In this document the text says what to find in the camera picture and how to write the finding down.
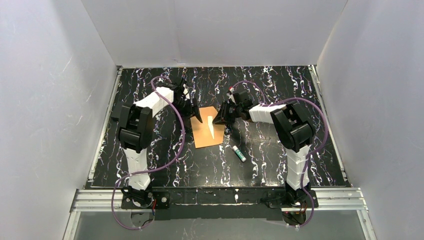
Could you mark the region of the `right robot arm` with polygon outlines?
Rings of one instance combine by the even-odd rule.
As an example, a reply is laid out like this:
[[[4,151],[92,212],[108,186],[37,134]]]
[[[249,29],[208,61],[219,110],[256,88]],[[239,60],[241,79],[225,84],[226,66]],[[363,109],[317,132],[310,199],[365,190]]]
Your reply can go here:
[[[298,97],[289,98],[281,104],[254,103],[246,91],[230,93],[223,101],[213,119],[215,125],[232,124],[237,118],[254,123],[274,125],[279,141],[287,156],[284,205],[303,203],[310,191],[307,174],[307,155],[310,151],[315,129],[300,108]]]

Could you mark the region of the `beige letter paper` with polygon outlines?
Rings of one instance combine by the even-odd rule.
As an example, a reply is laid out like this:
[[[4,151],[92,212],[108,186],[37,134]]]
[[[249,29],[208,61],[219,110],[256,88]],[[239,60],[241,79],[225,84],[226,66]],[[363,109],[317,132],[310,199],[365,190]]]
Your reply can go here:
[[[208,126],[208,128],[209,128],[209,131],[210,131],[210,134],[211,134],[211,137],[212,137],[212,139],[214,140],[215,139],[215,129],[214,129],[214,124],[213,124],[213,117],[211,116],[211,115],[209,115],[208,117],[207,117],[207,126]]]

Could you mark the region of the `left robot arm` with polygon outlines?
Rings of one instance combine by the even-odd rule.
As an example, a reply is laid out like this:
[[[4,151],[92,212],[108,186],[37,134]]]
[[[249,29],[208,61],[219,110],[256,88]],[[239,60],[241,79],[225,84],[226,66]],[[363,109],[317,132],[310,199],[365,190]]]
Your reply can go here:
[[[191,118],[202,119],[197,100],[191,97],[183,77],[164,80],[152,88],[153,92],[143,99],[122,105],[117,127],[129,171],[128,184],[121,191],[124,198],[142,206],[149,206],[154,201],[153,194],[147,191],[151,183],[147,150],[153,141],[154,117],[171,106],[180,122],[182,137],[192,129]]]

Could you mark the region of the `orange brown envelope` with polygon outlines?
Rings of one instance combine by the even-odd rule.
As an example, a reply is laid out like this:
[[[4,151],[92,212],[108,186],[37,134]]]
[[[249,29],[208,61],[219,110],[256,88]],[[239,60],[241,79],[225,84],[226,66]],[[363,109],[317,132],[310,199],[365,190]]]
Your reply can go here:
[[[191,128],[196,149],[220,145],[224,141],[225,125],[214,124],[214,139],[212,139],[208,128],[208,116],[215,118],[218,111],[214,106],[201,107],[199,109],[203,123],[200,123],[195,117],[190,119]]]

